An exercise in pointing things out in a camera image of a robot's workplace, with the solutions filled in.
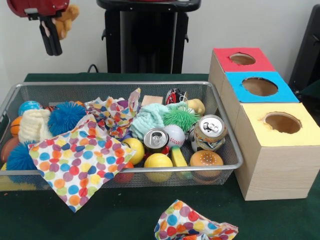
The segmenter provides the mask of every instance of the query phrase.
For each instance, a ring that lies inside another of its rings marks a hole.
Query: metal basket
[[[18,117],[19,106],[29,100],[37,101],[44,106],[56,105],[65,101],[89,102],[97,97],[106,99],[128,98],[130,93],[141,88],[144,95],[166,96],[168,90],[179,88],[187,91],[188,99],[200,99],[205,105],[205,114],[220,116],[228,128],[225,144],[217,151],[223,159],[223,166],[202,167],[159,167],[143,168],[143,162],[135,168],[123,169],[119,175],[130,180],[118,183],[114,179],[106,182],[103,188],[133,188],[153,186],[190,186],[222,185],[234,169],[243,163],[242,153],[223,104],[216,88],[206,81],[188,82],[29,82],[13,86],[0,108],[0,127],[5,129],[0,139],[0,148],[12,137],[9,126]],[[186,141],[181,151],[189,163],[193,154],[191,144]],[[10,190],[45,190],[51,189],[37,170],[0,171],[0,191]]]

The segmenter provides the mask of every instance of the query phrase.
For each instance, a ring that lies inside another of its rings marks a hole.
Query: green spiky ball
[[[164,114],[163,123],[165,126],[178,125],[184,132],[187,132],[199,119],[199,114],[190,112],[188,107],[184,105],[173,107]]]

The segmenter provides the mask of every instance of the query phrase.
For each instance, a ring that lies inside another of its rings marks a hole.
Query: stacked boxes
[[[214,49],[209,81],[244,162],[244,199],[306,198],[320,169],[320,128],[258,48]]]

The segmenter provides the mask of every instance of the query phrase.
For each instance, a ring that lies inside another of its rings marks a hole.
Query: green tablecloth
[[[205,74],[30,74],[26,81],[206,80]],[[161,213],[180,199],[240,240],[320,239],[320,177],[306,199],[244,201],[234,174],[224,185],[101,189],[76,214],[51,191],[0,193],[0,239],[152,240]]]

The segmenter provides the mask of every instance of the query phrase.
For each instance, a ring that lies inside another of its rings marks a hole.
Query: knitted cloth
[[[142,141],[144,139],[144,135],[149,130],[164,128],[165,124],[163,118],[165,113],[168,113],[173,107],[180,107],[183,105],[187,106],[187,104],[182,101],[168,105],[152,103],[142,107],[131,123],[130,131],[132,132],[132,136]]]
[[[53,136],[48,128],[48,121],[51,112],[46,109],[31,109],[23,113],[20,130],[19,141],[25,143],[27,141],[35,141],[36,143],[45,139],[51,139]]]

